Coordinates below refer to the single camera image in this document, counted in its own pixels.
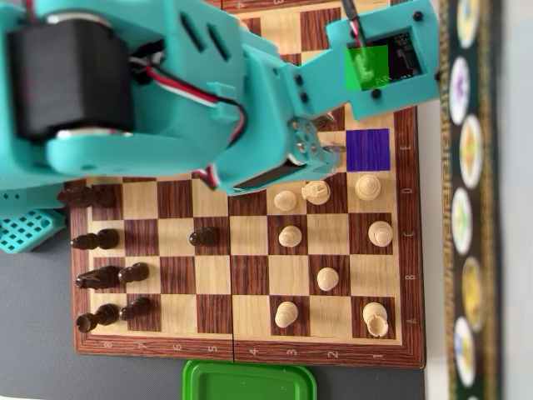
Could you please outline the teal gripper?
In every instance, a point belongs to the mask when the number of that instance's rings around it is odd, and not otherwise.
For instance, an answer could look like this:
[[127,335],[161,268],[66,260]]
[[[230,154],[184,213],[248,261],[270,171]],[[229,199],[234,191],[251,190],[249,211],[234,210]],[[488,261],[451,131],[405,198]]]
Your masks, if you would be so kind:
[[250,128],[216,160],[218,188],[241,195],[276,183],[321,180],[338,173],[346,147],[321,145],[317,130],[336,130],[333,111],[315,118],[314,124],[294,117],[274,128]]

